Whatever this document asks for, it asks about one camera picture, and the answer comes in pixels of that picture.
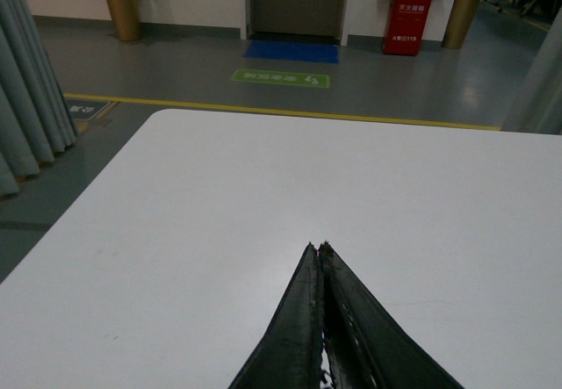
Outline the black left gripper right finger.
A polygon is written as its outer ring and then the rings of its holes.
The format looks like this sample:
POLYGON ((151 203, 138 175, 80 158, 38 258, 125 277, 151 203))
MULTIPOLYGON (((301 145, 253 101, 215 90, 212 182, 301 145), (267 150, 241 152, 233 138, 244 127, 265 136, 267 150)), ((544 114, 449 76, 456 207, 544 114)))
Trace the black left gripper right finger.
POLYGON ((326 289, 344 335, 328 338, 343 388, 460 388, 461 385, 385 310, 328 242, 318 250, 326 289))

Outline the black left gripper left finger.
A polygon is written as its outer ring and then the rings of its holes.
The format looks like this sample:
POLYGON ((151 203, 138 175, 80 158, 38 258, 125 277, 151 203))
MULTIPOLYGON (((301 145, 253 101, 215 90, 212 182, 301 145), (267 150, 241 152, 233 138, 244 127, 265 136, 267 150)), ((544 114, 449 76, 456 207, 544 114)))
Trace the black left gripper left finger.
POLYGON ((232 388, 318 388, 321 384, 324 276, 308 244, 270 324, 232 388))

